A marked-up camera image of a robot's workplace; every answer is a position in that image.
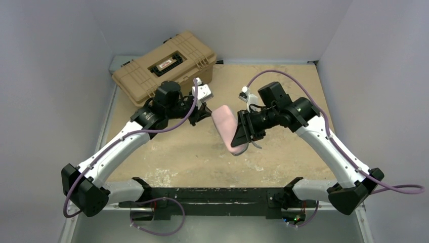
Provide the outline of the pink grey umbrella case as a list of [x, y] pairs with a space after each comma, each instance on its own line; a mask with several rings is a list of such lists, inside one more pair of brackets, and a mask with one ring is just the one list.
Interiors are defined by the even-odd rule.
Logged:
[[226, 149], [233, 156], [239, 156], [248, 149], [248, 144], [231, 145], [237, 130], [238, 121], [229, 106], [223, 105], [214, 110], [211, 114], [211, 119]]

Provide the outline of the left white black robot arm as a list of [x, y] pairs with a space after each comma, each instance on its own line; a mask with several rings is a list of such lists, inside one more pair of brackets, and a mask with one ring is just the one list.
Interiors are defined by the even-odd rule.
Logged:
[[183, 95], [177, 82], [162, 82], [154, 97], [147, 99], [103, 148], [77, 166], [67, 164], [61, 170], [66, 196], [64, 217], [72, 218], [80, 213], [92, 217], [106, 205], [138, 201], [145, 190], [140, 179], [115, 185], [107, 184], [106, 180], [136, 149], [157, 134], [172, 131], [185, 121], [194, 126], [210, 117], [206, 102], [212, 97], [209, 86], [199, 78], [193, 80], [187, 96]]

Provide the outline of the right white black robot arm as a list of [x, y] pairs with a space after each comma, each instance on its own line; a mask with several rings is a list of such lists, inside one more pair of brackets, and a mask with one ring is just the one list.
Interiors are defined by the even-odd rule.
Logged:
[[238, 111], [238, 124], [228, 145], [237, 147], [261, 140], [266, 130], [282, 126], [309, 144], [333, 172], [335, 181], [295, 178], [284, 187], [283, 207], [293, 202], [315, 200], [330, 203], [340, 213], [350, 215], [376, 188], [373, 179], [382, 180], [379, 168], [370, 169], [344, 147], [339, 152], [331, 143], [333, 132], [319, 109], [307, 98], [292, 101], [279, 82], [258, 90], [264, 104], [260, 111]]

